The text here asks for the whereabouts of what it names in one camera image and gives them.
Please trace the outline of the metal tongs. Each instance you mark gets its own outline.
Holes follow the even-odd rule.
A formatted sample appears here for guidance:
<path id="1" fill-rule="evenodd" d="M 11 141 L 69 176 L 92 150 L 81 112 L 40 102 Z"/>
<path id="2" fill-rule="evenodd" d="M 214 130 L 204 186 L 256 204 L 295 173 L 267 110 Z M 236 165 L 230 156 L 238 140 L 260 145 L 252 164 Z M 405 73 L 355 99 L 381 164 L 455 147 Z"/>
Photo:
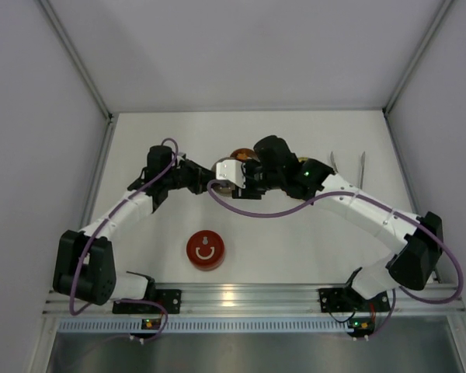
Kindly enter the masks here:
<path id="1" fill-rule="evenodd" d="M 348 157 L 344 157 L 341 159 L 334 151 L 330 151 L 329 161 L 331 167 L 335 170 L 336 173 L 343 173 L 345 176 L 349 176 L 351 167 L 356 166 L 356 184 L 360 189 L 363 189 L 367 161 L 366 152 L 362 152 L 359 158 L 353 157 L 349 159 Z"/>

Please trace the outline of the red round lid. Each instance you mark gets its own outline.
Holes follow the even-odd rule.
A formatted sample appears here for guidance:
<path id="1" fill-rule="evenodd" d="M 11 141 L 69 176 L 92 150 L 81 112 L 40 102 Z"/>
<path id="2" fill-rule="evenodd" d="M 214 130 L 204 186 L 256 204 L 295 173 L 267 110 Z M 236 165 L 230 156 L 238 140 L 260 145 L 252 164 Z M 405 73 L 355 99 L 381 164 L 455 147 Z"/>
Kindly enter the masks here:
<path id="1" fill-rule="evenodd" d="M 201 259 L 209 259 L 212 256 L 225 254 L 223 239 L 211 230 L 202 230 L 194 233 L 186 244 L 186 255 L 195 254 Z"/>

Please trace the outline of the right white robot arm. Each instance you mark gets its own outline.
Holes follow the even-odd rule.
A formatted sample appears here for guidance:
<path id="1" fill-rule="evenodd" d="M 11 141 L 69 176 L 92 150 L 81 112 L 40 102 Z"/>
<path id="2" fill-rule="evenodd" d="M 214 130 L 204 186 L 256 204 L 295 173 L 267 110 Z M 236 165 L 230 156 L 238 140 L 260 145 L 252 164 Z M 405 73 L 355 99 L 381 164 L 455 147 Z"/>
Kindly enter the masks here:
<path id="1" fill-rule="evenodd" d="M 420 216 L 395 210 L 351 186 L 331 166 L 316 159 L 300 160 L 284 139 L 270 135 L 258 141 L 255 156 L 234 159 L 228 180 L 234 199 L 259 200 L 269 190 L 308 201 L 331 211 L 372 235 L 389 255 L 353 271 L 345 284 L 346 296 L 371 299 L 398 287 L 421 291 L 443 250 L 441 218 L 433 212 Z"/>

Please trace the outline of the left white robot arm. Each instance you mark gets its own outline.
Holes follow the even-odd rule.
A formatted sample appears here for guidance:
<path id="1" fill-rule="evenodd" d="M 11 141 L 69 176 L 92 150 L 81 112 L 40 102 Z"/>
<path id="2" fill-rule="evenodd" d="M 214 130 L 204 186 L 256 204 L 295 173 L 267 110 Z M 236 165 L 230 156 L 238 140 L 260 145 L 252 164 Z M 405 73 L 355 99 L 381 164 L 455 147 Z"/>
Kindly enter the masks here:
<path id="1" fill-rule="evenodd" d="M 155 145 L 147 165 L 121 199 L 99 219 L 59 241 L 53 289 L 69 297 L 69 312 L 77 315 L 75 301 L 104 305 L 120 298 L 144 299 L 151 291 L 149 276 L 117 269 L 114 244 L 121 235 L 160 207 L 171 190 L 206 192 L 215 173 L 187 159 L 176 146 Z"/>

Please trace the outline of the brown round lid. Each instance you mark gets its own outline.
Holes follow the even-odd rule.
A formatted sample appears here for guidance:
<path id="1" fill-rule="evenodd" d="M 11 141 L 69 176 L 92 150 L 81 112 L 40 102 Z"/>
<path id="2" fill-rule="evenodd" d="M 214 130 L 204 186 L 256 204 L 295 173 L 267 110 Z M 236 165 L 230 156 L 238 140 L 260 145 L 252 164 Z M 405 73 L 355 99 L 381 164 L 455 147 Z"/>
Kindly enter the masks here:
<path id="1" fill-rule="evenodd" d="M 224 157 L 224 158 L 221 158 L 221 159 L 218 159 L 210 168 L 210 171 L 213 173 L 213 174 L 216 174 L 216 167 L 217 167 L 217 164 L 223 162 L 224 160 L 226 159 L 229 159 L 229 157 Z M 224 182 L 222 184 L 220 183 L 217 183 L 217 184 L 214 184 L 213 185 L 213 190 L 221 195 L 222 197 L 231 197 L 232 195 L 232 192 L 235 190 L 236 188 L 236 185 L 234 184 L 231 184 L 229 182 Z"/>

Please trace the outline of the brown-banded metal tin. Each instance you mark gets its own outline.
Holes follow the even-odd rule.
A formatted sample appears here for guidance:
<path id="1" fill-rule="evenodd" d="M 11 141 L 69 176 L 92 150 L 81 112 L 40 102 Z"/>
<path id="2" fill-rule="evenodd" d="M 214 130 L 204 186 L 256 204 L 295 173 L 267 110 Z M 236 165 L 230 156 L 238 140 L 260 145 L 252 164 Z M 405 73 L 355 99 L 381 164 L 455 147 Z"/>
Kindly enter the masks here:
<path id="1" fill-rule="evenodd" d="M 254 152 L 253 149 L 250 148 L 239 148 L 235 149 L 231 154 L 230 157 L 233 159 L 237 159 L 240 161 L 246 161 L 249 159 L 253 159 L 259 161 L 257 154 Z"/>

